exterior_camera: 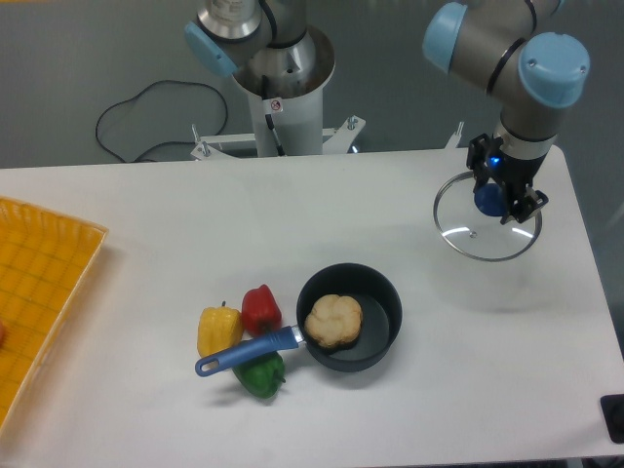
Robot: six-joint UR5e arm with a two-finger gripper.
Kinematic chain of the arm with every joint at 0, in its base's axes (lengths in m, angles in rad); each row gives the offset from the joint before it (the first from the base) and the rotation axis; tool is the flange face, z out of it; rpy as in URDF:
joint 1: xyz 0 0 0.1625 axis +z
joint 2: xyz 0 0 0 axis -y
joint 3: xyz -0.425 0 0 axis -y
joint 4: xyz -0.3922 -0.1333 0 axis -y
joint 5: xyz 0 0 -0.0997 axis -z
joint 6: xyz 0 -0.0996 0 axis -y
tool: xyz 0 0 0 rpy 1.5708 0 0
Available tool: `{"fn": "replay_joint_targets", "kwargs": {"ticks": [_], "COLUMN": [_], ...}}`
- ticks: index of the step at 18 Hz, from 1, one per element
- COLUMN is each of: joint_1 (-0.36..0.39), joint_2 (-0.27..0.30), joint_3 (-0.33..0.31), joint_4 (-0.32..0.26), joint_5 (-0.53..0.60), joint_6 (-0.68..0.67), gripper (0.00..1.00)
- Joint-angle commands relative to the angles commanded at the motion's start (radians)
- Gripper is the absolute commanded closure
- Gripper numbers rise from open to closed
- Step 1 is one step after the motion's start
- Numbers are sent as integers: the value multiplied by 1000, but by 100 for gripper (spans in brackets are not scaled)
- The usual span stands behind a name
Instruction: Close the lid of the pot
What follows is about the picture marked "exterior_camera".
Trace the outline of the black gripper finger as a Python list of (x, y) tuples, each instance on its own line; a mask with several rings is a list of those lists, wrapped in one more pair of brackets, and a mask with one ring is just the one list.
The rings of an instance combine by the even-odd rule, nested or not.
[(549, 202), (548, 196), (540, 190), (534, 190), (531, 186), (525, 186), (522, 190), (506, 188), (504, 190), (505, 212), (500, 223), (507, 224), (515, 220), (524, 223), (531, 217), (538, 215)]
[(487, 134), (474, 137), (468, 144), (466, 166), (472, 172), (475, 189), (481, 189), (491, 179), (491, 170), (487, 164), (490, 147), (491, 138)]

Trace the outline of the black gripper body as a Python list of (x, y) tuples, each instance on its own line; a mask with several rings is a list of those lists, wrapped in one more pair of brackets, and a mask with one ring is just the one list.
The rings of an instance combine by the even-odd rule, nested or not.
[(529, 141), (511, 134), (495, 134), (486, 156), (491, 177), (500, 185), (514, 191), (532, 187), (533, 178), (540, 169), (555, 141), (551, 137)]

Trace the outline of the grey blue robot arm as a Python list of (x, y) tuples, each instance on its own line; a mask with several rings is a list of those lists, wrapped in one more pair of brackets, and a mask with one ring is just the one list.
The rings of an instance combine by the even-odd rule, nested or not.
[[(424, 57), (501, 102), (498, 125), (470, 141), (475, 203), (501, 222), (524, 222), (548, 199), (533, 180), (590, 70), (575, 38), (541, 33), (557, 1), (449, 2), (428, 24)], [(323, 89), (332, 43), (308, 24), (302, 1), (206, 1), (185, 26), (186, 42), (209, 71), (232, 77), (248, 96), (259, 156), (322, 151)]]

